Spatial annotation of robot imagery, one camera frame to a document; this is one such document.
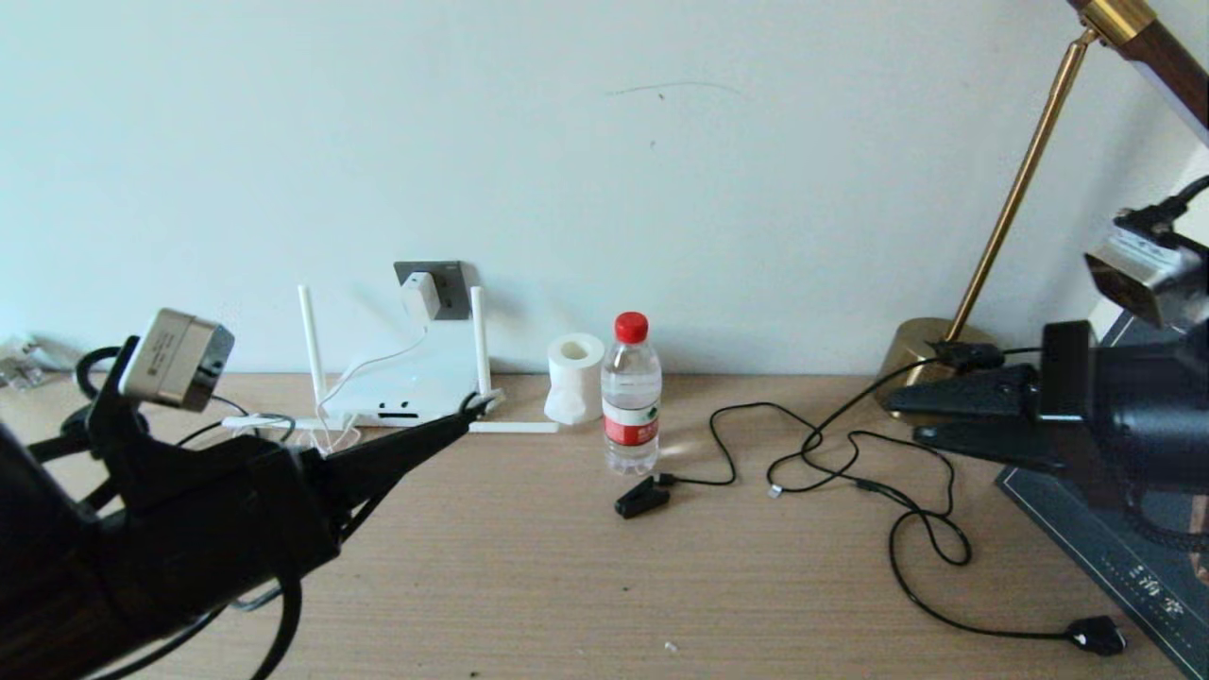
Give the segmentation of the water bottle with red cap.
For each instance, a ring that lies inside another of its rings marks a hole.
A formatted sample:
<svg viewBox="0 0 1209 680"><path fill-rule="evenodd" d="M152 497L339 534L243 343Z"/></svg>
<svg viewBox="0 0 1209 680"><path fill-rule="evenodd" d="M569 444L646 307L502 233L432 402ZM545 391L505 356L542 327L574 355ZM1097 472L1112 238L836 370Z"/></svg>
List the water bottle with red cap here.
<svg viewBox="0 0 1209 680"><path fill-rule="evenodd" d="M604 460L621 476L646 476L659 460L663 365L647 315L621 313L601 362Z"/></svg>

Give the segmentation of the brass desk lamp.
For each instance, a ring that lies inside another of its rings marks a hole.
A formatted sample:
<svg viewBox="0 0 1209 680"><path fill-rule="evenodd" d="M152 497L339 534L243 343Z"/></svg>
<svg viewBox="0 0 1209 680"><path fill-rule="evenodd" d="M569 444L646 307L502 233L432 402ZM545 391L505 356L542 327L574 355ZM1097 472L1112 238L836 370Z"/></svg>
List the brass desk lamp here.
<svg viewBox="0 0 1209 680"><path fill-rule="evenodd" d="M1076 13L1080 34L1068 44L1041 108L1030 142L1007 191L979 263L964 288L962 301L950 319L916 317L895 332L874 390L877 403L890 415L909 423L932 423L935 417L912 415L891 404L895 391L918 384L936 384L956 374L941 362L942 348L959 342L993 344L993 335L970 325L976 302L993 272L994 263L1010 236L1016 215L1032 183L1049 138L1082 69L1092 44L1101 44L1149 77L1167 98L1172 111L1209 146L1209 70L1167 29L1149 0L1065 0Z"/></svg>

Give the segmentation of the clear plastic object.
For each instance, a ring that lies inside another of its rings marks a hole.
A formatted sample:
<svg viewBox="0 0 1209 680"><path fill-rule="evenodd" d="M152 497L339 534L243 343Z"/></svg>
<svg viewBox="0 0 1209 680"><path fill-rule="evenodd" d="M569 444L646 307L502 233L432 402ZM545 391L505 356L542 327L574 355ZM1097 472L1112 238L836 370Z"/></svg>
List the clear plastic object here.
<svg viewBox="0 0 1209 680"><path fill-rule="evenodd" d="M36 357L39 348L42 346L31 338L10 336L0 342L0 388L25 392L44 384L46 373Z"/></svg>

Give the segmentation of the white router with antennas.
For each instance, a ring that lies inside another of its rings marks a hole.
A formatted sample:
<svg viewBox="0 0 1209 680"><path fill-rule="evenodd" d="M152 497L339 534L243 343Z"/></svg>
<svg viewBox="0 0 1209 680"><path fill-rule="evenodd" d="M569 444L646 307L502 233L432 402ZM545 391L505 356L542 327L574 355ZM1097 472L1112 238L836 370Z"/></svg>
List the white router with antennas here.
<svg viewBox="0 0 1209 680"><path fill-rule="evenodd" d="M291 430L343 434L353 430L412 430L457 413L465 394L488 400L488 413L504 392L492 382L484 287L469 287L467 321L432 319L400 351L360 361L336 384L326 382L318 348L314 305L306 286L297 289L316 405L311 416L256 413L224 417L226 430Z"/></svg>

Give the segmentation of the grey wall socket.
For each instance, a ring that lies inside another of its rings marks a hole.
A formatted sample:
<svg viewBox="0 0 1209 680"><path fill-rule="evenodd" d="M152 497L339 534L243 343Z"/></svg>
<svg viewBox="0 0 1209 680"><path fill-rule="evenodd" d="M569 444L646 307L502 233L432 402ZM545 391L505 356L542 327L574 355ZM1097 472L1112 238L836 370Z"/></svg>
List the grey wall socket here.
<svg viewBox="0 0 1209 680"><path fill-rule="evenodd" d="M424 321L470 318L469 286L459 260L398 260L393 263L404 306Z"/></svg>

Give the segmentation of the black inline adapter box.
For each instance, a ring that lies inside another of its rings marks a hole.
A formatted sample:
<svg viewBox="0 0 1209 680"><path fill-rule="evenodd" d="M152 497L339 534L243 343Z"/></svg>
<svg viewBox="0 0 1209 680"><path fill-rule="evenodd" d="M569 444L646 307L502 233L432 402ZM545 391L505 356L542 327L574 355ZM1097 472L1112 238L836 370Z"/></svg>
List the black inline adapter box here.
<svg viewBox="0 0 1209 680"><path fill-rule="evenodd" d="M935 353L935 361L949 365L956 373L988 370L1005 365L1006 355L997 345L990 342L941 341L929 342Z"/></svg>

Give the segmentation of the white toilet paper roll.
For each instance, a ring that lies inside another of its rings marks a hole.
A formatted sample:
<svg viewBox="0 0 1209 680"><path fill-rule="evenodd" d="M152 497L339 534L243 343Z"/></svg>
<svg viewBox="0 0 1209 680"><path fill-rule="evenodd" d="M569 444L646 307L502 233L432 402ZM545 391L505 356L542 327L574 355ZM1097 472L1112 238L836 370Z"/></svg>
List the white toilet paper roll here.
<svg viewBox="0 0 1209 680"><path fill-rule="evenodd" d="M575 332L555 338L546 348L550 388L545 417L560 425L582 425L602 417L601 364L604 344Z"/></svg>

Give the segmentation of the dark teal gift bag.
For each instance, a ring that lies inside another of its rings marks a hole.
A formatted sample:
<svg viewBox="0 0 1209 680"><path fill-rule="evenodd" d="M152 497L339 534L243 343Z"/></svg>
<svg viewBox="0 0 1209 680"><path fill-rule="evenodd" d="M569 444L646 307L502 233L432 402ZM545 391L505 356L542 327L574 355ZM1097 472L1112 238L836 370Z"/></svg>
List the dark teal gift bag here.
<svg viewBox="0 0 1209 680"><path fill-rule="evenodd" d="M1175 552L1118 515L1084 506L1071 483L1010 468L997 486L1113 599L1182 680L1209 680L1209 552Z"/></svg>

